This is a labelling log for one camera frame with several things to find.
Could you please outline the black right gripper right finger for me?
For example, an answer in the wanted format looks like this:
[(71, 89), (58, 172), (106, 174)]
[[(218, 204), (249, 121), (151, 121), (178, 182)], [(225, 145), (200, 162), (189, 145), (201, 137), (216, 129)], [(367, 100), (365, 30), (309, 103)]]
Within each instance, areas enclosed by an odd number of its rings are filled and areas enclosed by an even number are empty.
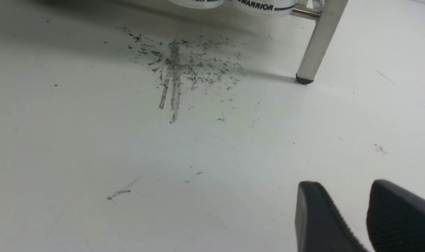
[(425, 252), (425, 199), (393, 182), (372, 183), (366, 224), (376, 252)]

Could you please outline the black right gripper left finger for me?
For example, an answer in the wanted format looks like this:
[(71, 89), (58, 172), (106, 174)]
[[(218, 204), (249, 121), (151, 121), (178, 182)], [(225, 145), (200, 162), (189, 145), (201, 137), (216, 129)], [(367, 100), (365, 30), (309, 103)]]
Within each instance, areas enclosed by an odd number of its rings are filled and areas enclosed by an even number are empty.
[(295, 231), (299, 252), (366, 252), (318, 182), (298, 184)]

